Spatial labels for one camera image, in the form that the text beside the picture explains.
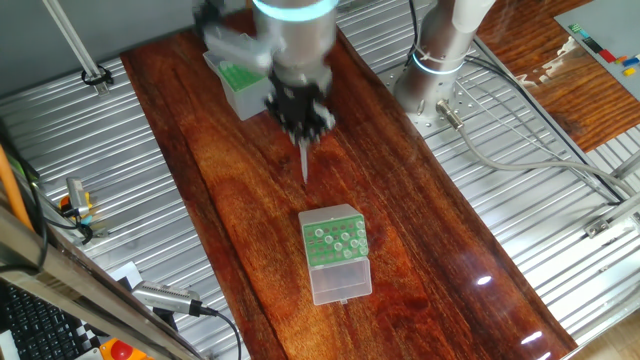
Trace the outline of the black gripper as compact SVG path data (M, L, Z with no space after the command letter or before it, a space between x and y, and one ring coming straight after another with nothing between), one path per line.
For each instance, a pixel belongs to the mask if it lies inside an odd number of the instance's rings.
M316 83L291 85L275 73L270 73L268 79L273 90L266 98L267 110L278 119L294 146L317 142L334 129L336 119L322 105L324 95Z

